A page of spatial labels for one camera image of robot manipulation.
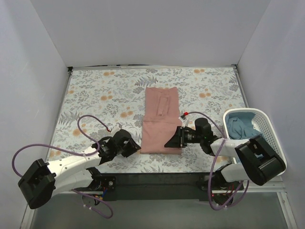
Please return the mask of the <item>pink t shirt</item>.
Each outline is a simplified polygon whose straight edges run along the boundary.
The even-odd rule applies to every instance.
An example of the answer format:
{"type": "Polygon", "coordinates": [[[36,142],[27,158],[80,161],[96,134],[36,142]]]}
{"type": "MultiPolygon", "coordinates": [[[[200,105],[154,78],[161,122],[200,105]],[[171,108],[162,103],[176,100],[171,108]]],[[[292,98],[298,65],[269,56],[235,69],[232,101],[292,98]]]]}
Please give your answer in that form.
{"type": "Polygon", "coordinates": [[[180,155],[182,153],[180,148],[164,146],[173,137],[176,128],[182,125],[179,114],[179,96],[176,87],[146,88],[141,154],[180,155]]]}

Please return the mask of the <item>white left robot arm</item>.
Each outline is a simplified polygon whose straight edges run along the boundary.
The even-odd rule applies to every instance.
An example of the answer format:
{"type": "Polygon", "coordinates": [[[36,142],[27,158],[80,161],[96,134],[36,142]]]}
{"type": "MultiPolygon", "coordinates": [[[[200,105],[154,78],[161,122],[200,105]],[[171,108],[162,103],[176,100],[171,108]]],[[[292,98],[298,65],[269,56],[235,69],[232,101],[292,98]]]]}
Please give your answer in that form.
{"type": "Polygon", "coordinates": [[[139,150],[140,146],[131,134],[120,129],[76,155],[50,162],[34,161],[18,186],[31,209],[37,209],[51,197],[72,189],[112,191],[115,177],[103,175],[97,166],[112,161],[116,156],[129,157],[139,150]]]}

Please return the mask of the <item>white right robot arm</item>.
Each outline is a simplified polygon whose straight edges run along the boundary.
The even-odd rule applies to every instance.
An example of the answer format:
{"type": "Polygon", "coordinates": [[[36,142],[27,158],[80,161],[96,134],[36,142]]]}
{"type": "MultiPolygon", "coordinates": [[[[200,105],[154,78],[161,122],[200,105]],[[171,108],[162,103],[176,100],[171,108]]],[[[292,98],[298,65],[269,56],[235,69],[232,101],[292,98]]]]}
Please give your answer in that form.
{"type": "Polygon", "coordinates": [[[211,156],[228,156],[238,159],[220,170],[216,185],[228,189],[235,181],[252,181],[262,186],[286,171],[286,160],[270,122],[256,122],[259,134],[249,139],[234,140],[214,135],[206,118],[195,120],[195,129],[179,126],[166,148],[185,148],[198,143],[211,156]]]}

